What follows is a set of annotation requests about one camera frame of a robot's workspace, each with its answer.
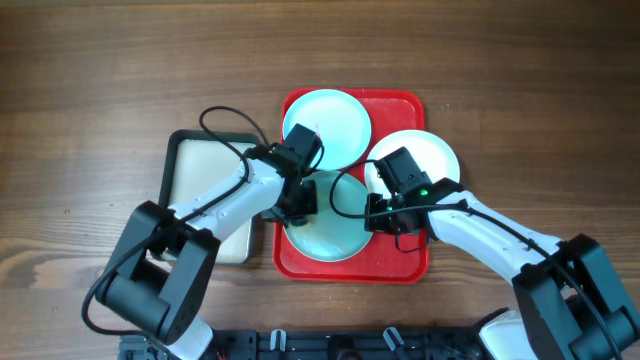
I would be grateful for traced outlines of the light blue plate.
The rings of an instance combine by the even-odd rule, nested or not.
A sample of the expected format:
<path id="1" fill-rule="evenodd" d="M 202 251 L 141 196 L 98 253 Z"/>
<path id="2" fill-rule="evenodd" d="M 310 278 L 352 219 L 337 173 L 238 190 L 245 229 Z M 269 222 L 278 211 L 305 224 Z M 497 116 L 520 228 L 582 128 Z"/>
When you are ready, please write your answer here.
<path id="1" fill-rule="evenodd" d="M 364 228 L 363 219 L 345 218 L 333 211 L 329 202 L 331 186 L 339 175 L 321 171 L 308 176 L 316 185 L 317 208 L 303 226 L 289 226 L 286 235 L 303 255 L 321 262 L 338 262 L 363 250 L 373 234 Z M 345 174 L 334 190 L 334 204 L 349 214 L 363 214 L 368 191 L 356 178 Z"/>
<path id="2" fill-rule="evenodd" d="M 335 89 L 313 90 L 297 98 L 285 112 L 282 136 L 286 138 L 296 124 L 313 130 L 322 141 L 324 155 L 317 166 L 322 171 L 339 170 L 359 160 L 372 136 L 364 106 Z"/>

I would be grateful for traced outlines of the white plate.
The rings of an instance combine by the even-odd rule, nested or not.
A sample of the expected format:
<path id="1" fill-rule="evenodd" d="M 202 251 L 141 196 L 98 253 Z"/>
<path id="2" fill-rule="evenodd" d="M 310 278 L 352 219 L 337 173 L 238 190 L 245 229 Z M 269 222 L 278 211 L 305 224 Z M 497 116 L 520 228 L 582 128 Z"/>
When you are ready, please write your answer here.
<path id="1" fill-rule="evenodd" d="M 374 145 L 367 159 L 380 160 L 401 147 L 409 151 L 432 183 L 442 178 L 460 181 L 460 165 L 452 148 L 440 137 L 426 131 L 401 130 L 391 133 Z"/>

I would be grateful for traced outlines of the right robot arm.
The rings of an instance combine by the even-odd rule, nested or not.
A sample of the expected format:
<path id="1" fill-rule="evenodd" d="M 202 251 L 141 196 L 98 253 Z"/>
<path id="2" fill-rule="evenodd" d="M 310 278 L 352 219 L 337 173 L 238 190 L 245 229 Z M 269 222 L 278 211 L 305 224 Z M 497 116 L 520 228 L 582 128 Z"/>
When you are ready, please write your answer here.
<path id="1" fill-rule="evenodd" d="M 619 359 L 639 339 L 639 312 L 604 249 L 526 228 L 459 183 L 432 182 L 406 148 L 374 161 L 390 198 L 367 197 L 365 227 L 399 237 L 423 232 L 457 247 L 510 284 L 518 307 L 481 326 L 494 359 Z"/>

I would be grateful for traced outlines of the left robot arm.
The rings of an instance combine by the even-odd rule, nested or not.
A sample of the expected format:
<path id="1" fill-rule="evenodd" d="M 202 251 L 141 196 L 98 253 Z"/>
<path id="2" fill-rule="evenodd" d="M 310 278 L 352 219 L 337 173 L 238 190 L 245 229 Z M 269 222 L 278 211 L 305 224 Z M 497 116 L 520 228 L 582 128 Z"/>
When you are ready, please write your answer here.
<path id="1" fill-rule="evenodd" d="M 138 206 L 85 300 L 97 300 L 176 358 L 201 358 L 213 331 L 197 313 L 221 243 L 256 215 L 305 224 L 317 211 L 306 174 L 320 148 L 319 136 L 297 125 L 282 143 L 246 150 L 233 175 L 193 200 Z"/>

